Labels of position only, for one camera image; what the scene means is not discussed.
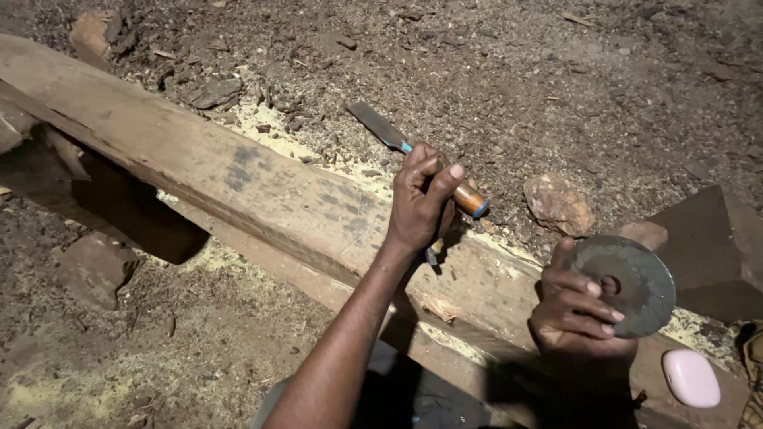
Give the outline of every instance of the person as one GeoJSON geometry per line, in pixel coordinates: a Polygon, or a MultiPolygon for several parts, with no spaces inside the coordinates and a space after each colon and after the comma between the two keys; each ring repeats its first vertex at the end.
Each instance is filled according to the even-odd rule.
{"type": "MultiPolygon", "coordinates": [[[[422,249],[442,237],[456,215],[451,197],[465,171],[454,164],[438,172],[442,159],[428,144],[418,144],[407,155],[394,178],[387,236],[368,272],[297,372],[273,389],[278,391],[268,399],[277,401],[261,408],[253,427],[350,427],[398,285],[422,249]]],[[[625,427],[633,423],[628,379],[637,342],[613,336],[611,325],[623,315],[598,299],[601,286],[564,269],[565,254],[574,245],[565,238],[555,248],[542,272],[541,302],[529,322],[542,357],[567,372],[559,391],[577,398],[556,401],[554,406],[563,410],[559,421],[546,420],[564,427],[625,427]]]]}

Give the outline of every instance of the fingernail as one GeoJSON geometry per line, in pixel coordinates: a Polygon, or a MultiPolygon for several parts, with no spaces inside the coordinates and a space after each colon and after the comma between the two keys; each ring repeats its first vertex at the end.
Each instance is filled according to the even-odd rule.
{"type": "Polygon", "coordinates": [[[450,167],[450,175],[455,179],[461,179],[464,176],[464,166],[461,164],[453,164],[453,166],[450,167]]]}
{"type": "Polygon", "coordinates": [[[592,295],[599,295],[601,293],[601,286],[597,285],[594,282],[588,282],[588,284],[585,286],[586,289],[592,294],[592,295]]]}

